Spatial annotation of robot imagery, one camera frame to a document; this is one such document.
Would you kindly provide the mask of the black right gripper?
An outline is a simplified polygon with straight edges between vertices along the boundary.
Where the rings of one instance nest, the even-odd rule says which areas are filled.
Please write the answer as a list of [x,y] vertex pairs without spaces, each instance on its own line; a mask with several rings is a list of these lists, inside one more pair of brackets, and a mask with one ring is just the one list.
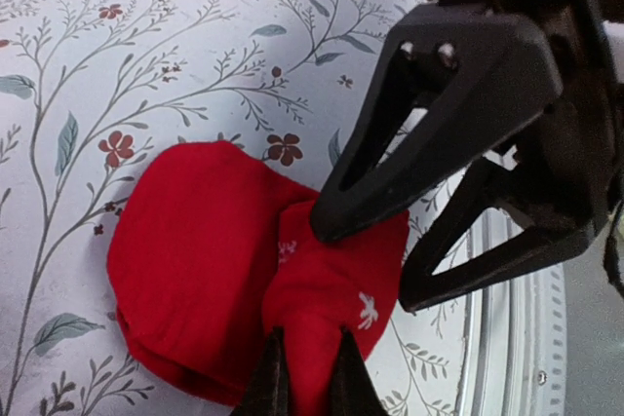
[[623,112],[603,0],[432,0],[386,37],[363,107],[311,212],[335,242],[458,170],[544,171],[622,201]]

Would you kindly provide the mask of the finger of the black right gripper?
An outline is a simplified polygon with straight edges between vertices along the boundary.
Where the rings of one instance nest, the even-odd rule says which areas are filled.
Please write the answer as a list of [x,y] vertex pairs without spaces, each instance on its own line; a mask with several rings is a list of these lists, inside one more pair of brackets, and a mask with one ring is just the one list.
[[[448,251],[490,208],[509,214],[521,233],[439,272]],[[544,171],[476,162],[410,252],[399,302],[413,313],[565,262],[583,253],[604,225],[603,204],[592,205],[589,198]]]

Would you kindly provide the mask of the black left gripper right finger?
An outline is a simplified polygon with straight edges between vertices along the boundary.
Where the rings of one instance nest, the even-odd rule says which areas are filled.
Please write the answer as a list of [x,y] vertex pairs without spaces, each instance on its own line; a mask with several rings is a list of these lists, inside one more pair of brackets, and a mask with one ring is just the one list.
[[385,415],[355,337],[347,328],[341,329],[341,342],[331,378],[331,415]]

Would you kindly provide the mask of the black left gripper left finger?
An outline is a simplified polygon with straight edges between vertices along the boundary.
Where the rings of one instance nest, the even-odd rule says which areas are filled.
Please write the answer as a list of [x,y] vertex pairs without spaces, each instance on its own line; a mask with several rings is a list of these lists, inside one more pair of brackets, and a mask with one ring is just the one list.
[[289,414],[289,372],[284,330],[274,327],[265,341],[262,355],[241,402],[237,416],[287,416]]

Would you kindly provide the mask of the red santa sock pair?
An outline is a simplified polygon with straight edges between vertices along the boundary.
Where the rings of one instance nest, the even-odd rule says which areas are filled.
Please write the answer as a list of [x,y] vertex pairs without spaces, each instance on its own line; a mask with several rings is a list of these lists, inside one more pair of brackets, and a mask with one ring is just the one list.
[[162,152],[107,255],[133,357],[189,394],[235,405],[279,327],[293,413],[328,414],[342,333],[368,356],[393,312],[409,217],[326,246],[309,225],[317,197],[225,141]]

